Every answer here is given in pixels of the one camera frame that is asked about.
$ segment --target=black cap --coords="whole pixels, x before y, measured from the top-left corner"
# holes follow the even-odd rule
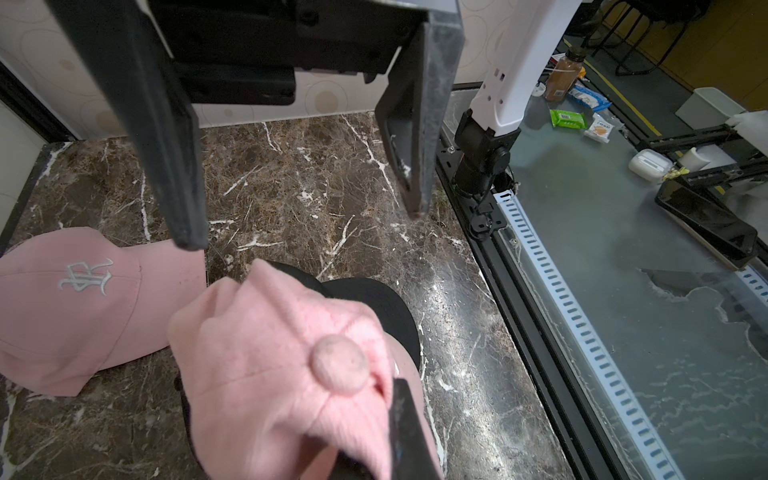
[[[565,56],[573,61],[584,61],[587,57],[587,49],[573,45],[568,49],[568,53]]]

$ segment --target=cap button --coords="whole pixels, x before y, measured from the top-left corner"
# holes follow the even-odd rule
[[[366,354],[343,335],[326,335],[312,349],[310,368],[320,385],[331,393],[352,396],[370,375]]]

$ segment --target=black frame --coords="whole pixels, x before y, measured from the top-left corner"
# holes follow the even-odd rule
[[[36,131],[46,143],[77,140],[75,135],[1,62],[0,101]]]
[[[5,255],[8,245],[11,243],[13,233],[16,231],[18,222],[22,219],[22,214],[27,207],[27,202],[29,202],[29,197],[32,196],[32,191],[35,189],[35,185],[38,184],[40,175],[48,165],[48,161],[51,158],[51,152],[62,149],[64,145],[65,144],[60,142],[54,142],[45,144],[43,145],[43,148],[40,149],[38,158],[35,160],[35,165],[32,166],[32,171],[29,172],[29,177],[27,177],[27,181],[24,183],[22,192],[18,195],[16,204],[14,205],[13,210],[11,210],[11,215],[8,216],[8,220],[5,222],[5,227],[2,229],[2,232],[0,232],[0,257]]]

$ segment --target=pink cap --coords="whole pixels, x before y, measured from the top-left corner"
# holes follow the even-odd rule
[[[92,228],[33,237],[0,258],[0,373],[75,396],[98,370],[168,345],[170,317],[205,290],[202,251],[118,248]]]
[[[223,278],[177,312],[168,338],[214,479],[327,478],[342,449],[389,480],[400,369],[423,408],[413,362],[367,305],[328,299],[263,260],[242,285]]]

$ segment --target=robotic arm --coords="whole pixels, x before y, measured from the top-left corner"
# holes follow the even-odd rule
[[[456,129],[464,152],[453,177],[465,197],[490,191],[496,175],[509,165],[509,151],[547,61],[581,0],[525,0],[502,36],[494,64]]]

